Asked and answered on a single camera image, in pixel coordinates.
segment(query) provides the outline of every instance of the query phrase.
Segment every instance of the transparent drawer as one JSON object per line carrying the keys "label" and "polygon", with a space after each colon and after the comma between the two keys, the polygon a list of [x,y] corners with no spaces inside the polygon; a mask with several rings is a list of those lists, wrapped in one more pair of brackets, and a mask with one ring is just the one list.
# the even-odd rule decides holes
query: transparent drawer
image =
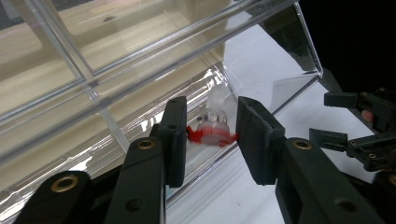
{"label": "transparent drawer", "polygon": [[[192,127],[217,86],[231,130],[238,95],[281,111],[321,76],[294,2],[1,0],[0,222],[51,175],[122,164],[170,98],[187,96]],[[168,206],[237,150],[187,147]]]}

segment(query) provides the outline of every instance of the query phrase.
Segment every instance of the red object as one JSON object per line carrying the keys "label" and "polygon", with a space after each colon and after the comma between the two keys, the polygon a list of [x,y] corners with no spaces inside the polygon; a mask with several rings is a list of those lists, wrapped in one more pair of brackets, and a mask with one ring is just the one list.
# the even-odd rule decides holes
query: red object
{"label": "red object", "polygon": [[238,134],[230,134],[222,129],[204,127],[194,131],[190,126],[187,127],[187,136],[194,143],[206,144],[210,146],[225,147],[238,139]]}

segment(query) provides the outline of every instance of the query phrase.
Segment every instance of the small clear plastic object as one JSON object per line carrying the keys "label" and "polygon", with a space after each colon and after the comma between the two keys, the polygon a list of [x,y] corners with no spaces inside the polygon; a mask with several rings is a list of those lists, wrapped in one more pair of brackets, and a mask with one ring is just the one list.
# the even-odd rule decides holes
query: small clear plastic object
{"label": "small clear plastic object", "polygon": [[203,135],[201,143],[209,146],[217,146],[221,142],[226,142],[230,135],[230,128],[227,125],[225,111],[220,109],[207,108],[201,116],[201,123],[197,127],[197,132],[212,130],[210,135]]}
{"label": "small clear plastic object", "polygon": [[206,109],[198,117],[200,124],[194,131],[187,127],[188,137],[192,142],[208,146],[225,147],[237,139],[237,134],[230,135],[227,125],[227,113],[220,109],[225,104],[227,88],[224,85],[213,87],[208,94]]}

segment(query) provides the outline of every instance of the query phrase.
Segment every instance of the white table surface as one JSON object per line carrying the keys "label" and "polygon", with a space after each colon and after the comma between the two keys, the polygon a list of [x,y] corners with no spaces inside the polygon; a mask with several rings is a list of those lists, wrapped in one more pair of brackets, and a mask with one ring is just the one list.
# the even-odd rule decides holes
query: white table surface
{"label": "white table surface", "polygon": [[[348,133],[349,139],[373,134],[347,109],[326,107],[319,83],[305,91],[276,118],[287,137],[308,138],[309,128]],[[371,181],[362,164],[345,153],[325,150],[336,166]],[[284,223],[275,186],[257,186],[238,150],[217,170],[167,210],[167,223]]]}

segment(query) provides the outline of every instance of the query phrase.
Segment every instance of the plastic compartment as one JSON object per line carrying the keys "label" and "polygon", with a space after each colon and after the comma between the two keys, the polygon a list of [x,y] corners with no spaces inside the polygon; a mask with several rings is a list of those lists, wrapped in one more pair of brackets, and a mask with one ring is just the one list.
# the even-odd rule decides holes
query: plastic compartment
{"label": "plastic compartment", "polygon": [[[2,223],[55,173],[96,177],[121,164],[169,98],[188,96],[194,125],[210,89],[226,84],[233,130],[237,95],[277,113],[321,76],[291,0],[1,3]],[[185,185],[168,206],[236,149],[188,143]]]}

